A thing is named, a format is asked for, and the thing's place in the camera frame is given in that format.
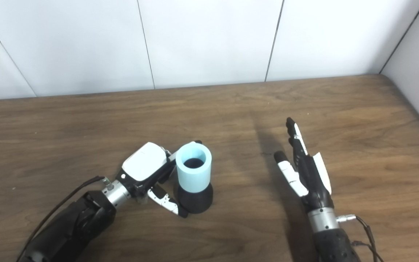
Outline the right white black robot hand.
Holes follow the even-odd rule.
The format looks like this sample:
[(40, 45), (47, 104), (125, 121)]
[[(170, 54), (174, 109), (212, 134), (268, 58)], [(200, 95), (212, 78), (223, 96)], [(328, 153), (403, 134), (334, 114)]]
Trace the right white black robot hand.
[(293, 160), (289, 161), (283, 151), (276, 151), (273, 157), (277, 166), (301, 199), (307, 213), (324, 208), (333, 209), (332, 187), (321, 154), (312, 156), (308, 153), (299, 126), (290, 117), (286, 119), (286, 128)]

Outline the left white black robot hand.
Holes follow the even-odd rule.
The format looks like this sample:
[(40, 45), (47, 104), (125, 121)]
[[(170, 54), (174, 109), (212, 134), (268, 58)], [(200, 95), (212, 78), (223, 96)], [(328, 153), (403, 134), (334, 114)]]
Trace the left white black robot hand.
[(107, 193), (113, 204), (151, 199), (180, 217), (206, 212), (213, 204), (212, 154), (199, 140), (174, 153), (148, 142), (129, 156)]

